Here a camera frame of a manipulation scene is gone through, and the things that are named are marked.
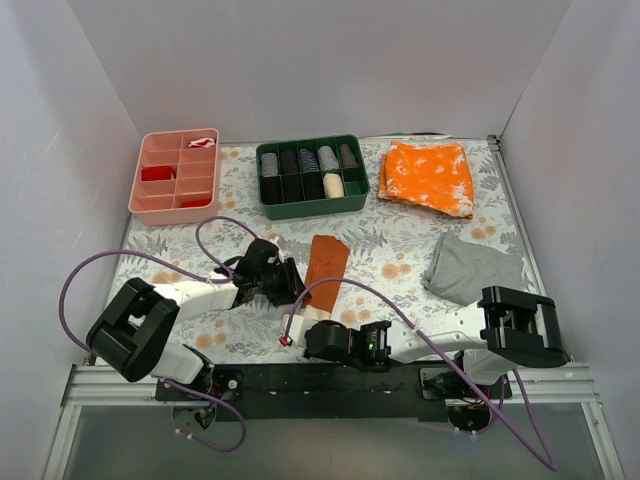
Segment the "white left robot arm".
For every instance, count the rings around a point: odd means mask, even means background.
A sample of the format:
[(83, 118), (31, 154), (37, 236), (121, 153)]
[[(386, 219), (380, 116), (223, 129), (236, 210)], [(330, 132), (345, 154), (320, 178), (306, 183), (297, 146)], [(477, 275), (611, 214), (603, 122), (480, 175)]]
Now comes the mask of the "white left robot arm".
[(213, 311), (227, 311), (266, 297), (275, 306), (308, 299), (295, 260), (263, 239), (207, 276), (166, 284), (139, 277), (128, 280), (89, 330), (87, 346), (126, 380), (151, 375), (178, 382), (193, 400), (205, 398), (213, 386), (212, 362), (197, 350), (172, 343), (176, 323)]

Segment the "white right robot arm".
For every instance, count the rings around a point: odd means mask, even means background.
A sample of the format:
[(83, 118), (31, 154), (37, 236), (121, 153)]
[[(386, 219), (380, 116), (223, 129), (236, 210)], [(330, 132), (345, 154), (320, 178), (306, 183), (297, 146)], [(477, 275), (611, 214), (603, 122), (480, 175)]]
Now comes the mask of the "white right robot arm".
[(365, 372), (387, 372), (438, 351), (453, 353), (454, 389), (475, 397), (508, 371), (557, 368), (565, 351), (555, 302), (501, 286), (486, 287), (480, 300), (452, 313), (416, 322), (377, 321), (348, 328), (333, 320), (295, 315), (289, 338), (307, 359), (340, 363)]

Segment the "orange and cream underwear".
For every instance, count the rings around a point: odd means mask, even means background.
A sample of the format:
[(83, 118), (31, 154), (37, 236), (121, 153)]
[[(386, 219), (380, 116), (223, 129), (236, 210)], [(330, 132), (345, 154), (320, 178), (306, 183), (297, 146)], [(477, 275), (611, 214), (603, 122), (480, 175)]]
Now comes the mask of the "orange and cream underwear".
[[(349, 255), (349, 248), (336, 237), (315, 235), (311, 244), (305, 285), (309, 286), (327, 278), (342, 278)], [(303, 317), (328, 320), (337, 301), (340, 286), (338, 282), (327, 282), (315, 287), (311, 291), (311, 299), (305, 302)]]

